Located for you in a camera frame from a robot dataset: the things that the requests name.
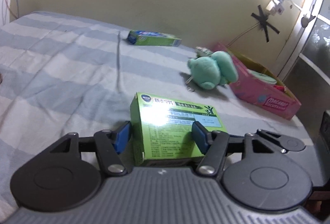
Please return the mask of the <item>green toothpaste box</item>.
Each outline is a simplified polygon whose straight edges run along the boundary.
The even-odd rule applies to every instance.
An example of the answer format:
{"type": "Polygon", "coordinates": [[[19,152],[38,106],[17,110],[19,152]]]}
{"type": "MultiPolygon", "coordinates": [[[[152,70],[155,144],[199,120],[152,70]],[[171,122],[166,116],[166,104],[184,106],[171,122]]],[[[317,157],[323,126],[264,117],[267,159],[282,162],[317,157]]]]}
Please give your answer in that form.
{"type": "Polygon", "coordinates": [[[182,39],[171,34],[131,30],[127,41],[132,45],[178,47],[182,39]]]}

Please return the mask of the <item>patterned small tissue pack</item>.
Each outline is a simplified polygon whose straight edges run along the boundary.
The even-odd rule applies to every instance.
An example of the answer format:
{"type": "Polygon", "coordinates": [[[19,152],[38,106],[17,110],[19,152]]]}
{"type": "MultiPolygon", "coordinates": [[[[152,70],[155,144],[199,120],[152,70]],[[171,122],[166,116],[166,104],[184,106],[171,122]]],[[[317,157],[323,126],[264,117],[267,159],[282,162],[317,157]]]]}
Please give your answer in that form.
{"type": "Polygon", "coordinates": [[[213,52],[210,49],[203,48],[203,47],[195,47],[196,56],[204,57],[204,56],[211,56],[213,52]]]}

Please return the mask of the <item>teal plush toy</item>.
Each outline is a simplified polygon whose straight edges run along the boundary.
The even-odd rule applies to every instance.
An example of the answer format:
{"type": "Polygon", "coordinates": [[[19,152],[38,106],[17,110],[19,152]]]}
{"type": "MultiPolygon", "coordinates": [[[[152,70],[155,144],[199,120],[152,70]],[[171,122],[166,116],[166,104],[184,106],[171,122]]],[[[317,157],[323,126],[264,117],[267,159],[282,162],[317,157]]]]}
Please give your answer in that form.
{"type": "Polygon", "coordinates": [[[190,80],[204,90],[238,81],[238,72],[230,54],[217,51],[187,62],[190,80]]]}

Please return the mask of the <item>striped blue bed sheet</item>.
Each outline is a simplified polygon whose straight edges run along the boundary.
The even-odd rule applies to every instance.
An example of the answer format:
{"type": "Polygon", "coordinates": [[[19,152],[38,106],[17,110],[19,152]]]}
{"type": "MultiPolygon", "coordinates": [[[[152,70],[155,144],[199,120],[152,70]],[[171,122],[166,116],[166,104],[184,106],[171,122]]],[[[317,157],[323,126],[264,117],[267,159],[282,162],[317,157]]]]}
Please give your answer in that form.
{"type": "Polygon", "coordinates": [[[236,98],[185,84],[192,48],[136,47],[127,29],[85,18],[34,12],[1,27],[1,220],[16,210],[14,171],[71,131],[90,136],[130,118],[137,92],[216,108],[226,129],[257,129],[312,141],[302,123],[236,98]]]}

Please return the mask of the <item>pink metal tin box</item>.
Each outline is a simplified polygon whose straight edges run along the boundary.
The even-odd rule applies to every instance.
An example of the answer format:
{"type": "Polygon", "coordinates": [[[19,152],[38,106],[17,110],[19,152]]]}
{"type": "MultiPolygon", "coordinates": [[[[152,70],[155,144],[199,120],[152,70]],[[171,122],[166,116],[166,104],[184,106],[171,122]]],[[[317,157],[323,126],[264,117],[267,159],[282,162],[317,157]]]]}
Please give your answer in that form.
{"type": "Polygon", "coordinates": [[[275,85],[284,86],[283,82],[266,67],[241,53],[227,48],[221,43],[215,45],[212,51],[224,51],[231,55],[239,77],[238,81],[230,83],[229,86],[239,99],[276,114],[286,120],[291,120],[298,112],[301,103],[288,87],[286,87],[286,93],[283,93],[275,89],[273,87],[274,85],[264,83],[248,72],[250,69],[266,74],[277,80],[275,85]]]}

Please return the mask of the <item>black tape cross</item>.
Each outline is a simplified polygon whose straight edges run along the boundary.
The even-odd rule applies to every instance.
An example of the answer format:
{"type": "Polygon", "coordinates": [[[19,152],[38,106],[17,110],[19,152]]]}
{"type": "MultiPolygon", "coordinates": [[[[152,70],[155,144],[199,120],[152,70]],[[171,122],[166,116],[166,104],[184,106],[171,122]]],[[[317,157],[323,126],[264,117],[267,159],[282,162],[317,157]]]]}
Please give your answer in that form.
{"type": "Polygon", "coordinates": [[[270,41],[268,27],[272,29],[276,34],[279,34],[280,31],[268,22],[269,16],[263,12],[261,5],[258,5],[257,8],[258,8],[258,15],[255,13],[251,13],[251,16],[258,21],[261,29],[265,33],[266,42],[268,43],[270,41]]]}

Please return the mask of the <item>green medicine box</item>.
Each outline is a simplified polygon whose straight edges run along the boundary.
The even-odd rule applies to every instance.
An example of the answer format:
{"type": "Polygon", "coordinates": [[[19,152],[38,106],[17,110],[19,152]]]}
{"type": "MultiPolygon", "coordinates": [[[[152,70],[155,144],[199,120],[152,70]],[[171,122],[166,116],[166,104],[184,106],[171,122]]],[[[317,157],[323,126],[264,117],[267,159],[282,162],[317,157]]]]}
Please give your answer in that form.
{"type": "Polygon", "coordinates": [[[191,136],[198,121],[208,131],[226,131],[213,106],[137,92],[130,105],[135,165],[170,167],[203,158],[191,136]]]}

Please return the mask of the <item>frosted glass door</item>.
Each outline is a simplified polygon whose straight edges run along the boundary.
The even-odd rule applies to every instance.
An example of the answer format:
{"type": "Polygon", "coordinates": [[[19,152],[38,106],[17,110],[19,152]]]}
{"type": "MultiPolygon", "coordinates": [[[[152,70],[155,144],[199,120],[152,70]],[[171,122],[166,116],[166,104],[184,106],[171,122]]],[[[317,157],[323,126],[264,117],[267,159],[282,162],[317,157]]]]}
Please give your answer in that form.
{"type": "Polygon", "coordinates": [[[300,100],[297,116],[308,125],[317,124],[329,109],[329,0],[305,0],[304,8],[308,12],[300,13],[283,49],[288,59],[279,77],[300,100]],[[316,18],[303,28],[306,14],[316,18]]]}

